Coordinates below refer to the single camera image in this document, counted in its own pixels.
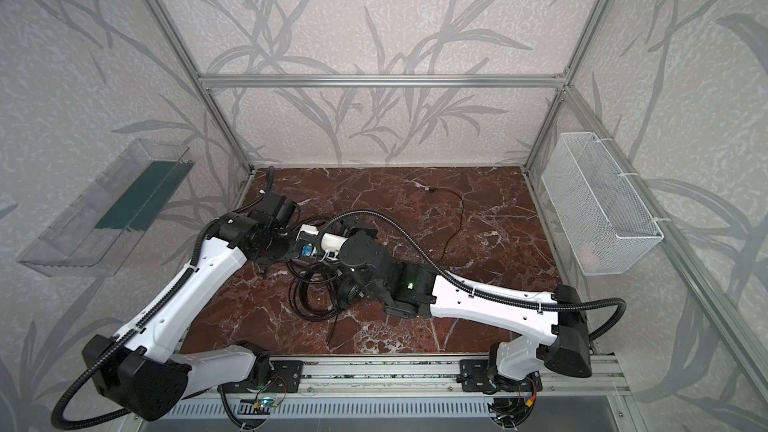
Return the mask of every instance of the robotic arm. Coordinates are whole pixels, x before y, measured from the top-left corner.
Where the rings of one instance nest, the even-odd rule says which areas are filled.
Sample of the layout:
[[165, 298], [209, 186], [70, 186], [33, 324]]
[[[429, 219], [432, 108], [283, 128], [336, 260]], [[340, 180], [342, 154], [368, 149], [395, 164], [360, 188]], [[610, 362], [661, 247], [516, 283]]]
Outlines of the robotic arm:
[[[341, 283], [337, 300], [343, 307], [368, 298], [400, 318], [464, 318], [517, 332], [521, 337], [490, 352], [488, 379], [494, 391], [515, 390], [542, 367], [589, 377], [589, 341], [609, 330], [626, 307], [621, 299], [582, 304], [575, 289], [564, 285], [555, 293], [515, 291], [443, 271], [405, 230], [376, 211], [344, 212], [321, 229], [304, 225], [289, 231], [286, 226], [294, 208], [289, 198], [266, 191], [247, 216], [228, 212], [206, 226], [190, 261], [144, 310], [111, 338], [96, 335], [86, 344], [83, 358], [88, 369], [54, 407], [53, 426], [91, 427], [129, 412], [156, 420], [180, 399], [220, 384], [246, 381], [255, 388], [266, 384], [269, 352], [252, 344], [200, 354], [174, 353], [197, 314], [248, 260], [328, 264]], [[426, 263], [394, 259], [376, 242], [378, 231], [356, 218], [361, 214], [397, 228]], [[590, 334], [584, 311], [611, 305], [617, 306], [614, 316]], [[101, 395], [124, 409], [89, 420], [65, 419], [67, 403], [91, 378]]]

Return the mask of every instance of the red marble tabletop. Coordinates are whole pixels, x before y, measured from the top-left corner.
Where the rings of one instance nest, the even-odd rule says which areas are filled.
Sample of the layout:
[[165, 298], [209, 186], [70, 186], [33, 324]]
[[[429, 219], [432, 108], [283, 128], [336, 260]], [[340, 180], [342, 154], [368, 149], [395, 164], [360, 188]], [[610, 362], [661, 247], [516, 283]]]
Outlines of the red marble tabletop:
[[[263, 186], [257, 174], [246, 202]], [[464, 197], [463, 230], [451, 241], [441, 265], [466, 278], [502, 287], [553, 291], [560, 283], [549, 244], [517, 167], [462, 168], [283, 168], [273, 190], [301, 205], [302, 217], [331, 216], [350, 208], [374, 208], [394, 218], [437, 259], [458, 226]], [[395, 257], [419, 261], [419, 255], [386, 223], [363, 218], [379, 228], [379, 241]], [[281, 266], [262, 270], [251, 263], [236, 272], [192, 323], [183, 353], [222, 348], [247, 340], [272, 355], [487, 352], [508, 341], [511, 331], [454, 318], [402, 320], [363, 301], [331, 323], [297, 318], [287, 302], [292, 276]], [[310, 290], [320, 305], [327, 293]]]

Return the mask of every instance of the wallpaper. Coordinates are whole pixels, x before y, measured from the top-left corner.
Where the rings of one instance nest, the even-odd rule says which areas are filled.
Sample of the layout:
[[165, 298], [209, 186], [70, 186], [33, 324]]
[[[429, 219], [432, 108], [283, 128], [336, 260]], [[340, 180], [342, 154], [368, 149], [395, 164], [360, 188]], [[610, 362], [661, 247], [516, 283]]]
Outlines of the wallpaper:
[[[616, 0], [575, 81], [763, 344], [767, 4]], [[566, 108], [532, 176], [558, 132], [580, 129]], [[557, 228], [545, 190], [536, 190]], [[600, 348], [622, 359], [650, 430], [768, 430], [766, 409], [662, 250], [625, 274], [586, 279], [561, 232], [555, 243], [582, 294], [627, 299], [627, 315]]]
[[[140, 0], [0, 0], [0, 428], [49, 430], [50, 408], [230, 209], [246, 170]], [[195, 166], [111, 278], [45, 277], [16, 257], [136, 138]], [[87, 385], [70, 418], [114, 410]]]
[[163, 0], [204, 73], [562, 72], [594, 0]]
[[768, 346], [768, 0], [617, 0], [576, 85]]
[[[660, 247], [623, 274], [587, 277], [581, 273], [541, 176], [559, 134], [583, 131], [576, 116], [562, 107], [534, 161], [532, 185], [563, 259], [563, 281], [576, 287], [582, 300], [621, 297], [627, 301], [619, 324], [597, 343], [602, 354], [619, 357], [648, 430], [768, 430], [768, 410]], [[590, 329], [611, 312], [588, 312]]]
[[228, 89], [219, 90], [216, 100], [255, 164], [520, 165], [553, 94], [552, 89]]

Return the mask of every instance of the white mesh basket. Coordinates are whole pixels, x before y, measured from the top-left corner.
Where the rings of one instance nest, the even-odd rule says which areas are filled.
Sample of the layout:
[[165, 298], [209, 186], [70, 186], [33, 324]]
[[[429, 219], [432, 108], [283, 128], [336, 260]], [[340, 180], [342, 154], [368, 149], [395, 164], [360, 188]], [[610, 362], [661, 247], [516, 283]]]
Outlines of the white mesh basket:
[[664, 238], [592, 132], [560, 134], [542, 181], [586, 275], [625, 272]]

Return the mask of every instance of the leaf pattern wallpaper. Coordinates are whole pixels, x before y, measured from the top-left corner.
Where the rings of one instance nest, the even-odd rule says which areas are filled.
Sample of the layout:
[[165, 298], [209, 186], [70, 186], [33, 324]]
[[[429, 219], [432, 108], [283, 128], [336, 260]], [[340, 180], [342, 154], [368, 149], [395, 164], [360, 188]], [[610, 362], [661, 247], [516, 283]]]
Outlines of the leaf pattern wallpaper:
[[[50, 430], [85, 341], [111, 334], [166, 285], [247, 171], [140, 0], [0, 0], [0, 57], [0, 428]], [[17, 264], [139, 137], [188, 145], [195, 166], [120, 271], [48, 278]], [[68, 413], [113, 409], [86, 387]]]
[[[753, 329], [768, 345], [768, 1], [616, 0], [576, 88]], [[580, 131], [568, 108], [557, 134]], [[542, 184], [536, 190], [568, 251]], [[585, 278], [582, 294], [621, 293], [622, 359], [650, 430], [768, 430], [768, 412], [658, 248], [629, 272]], [[592, 320], [604, 317], [596, 314]]]
[[[199, 70], [559, 73], [594, 0], [163, 0]], [[218, 90], [254, 163], [488, 165], [552, 90]]]

